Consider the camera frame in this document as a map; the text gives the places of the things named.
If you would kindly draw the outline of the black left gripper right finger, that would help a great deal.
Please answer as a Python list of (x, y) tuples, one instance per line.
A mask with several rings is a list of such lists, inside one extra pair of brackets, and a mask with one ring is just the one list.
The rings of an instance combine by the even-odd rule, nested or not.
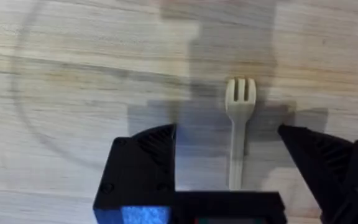
[(278, 134), (329, 224), (358, 224), (358, 140), (282, 124)]

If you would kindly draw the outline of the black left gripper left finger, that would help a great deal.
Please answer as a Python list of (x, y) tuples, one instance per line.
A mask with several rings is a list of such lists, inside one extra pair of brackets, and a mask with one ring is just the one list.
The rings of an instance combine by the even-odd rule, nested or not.
[(94, 198), (97, 223), (171, 223), (175, 124), (114, 139)]

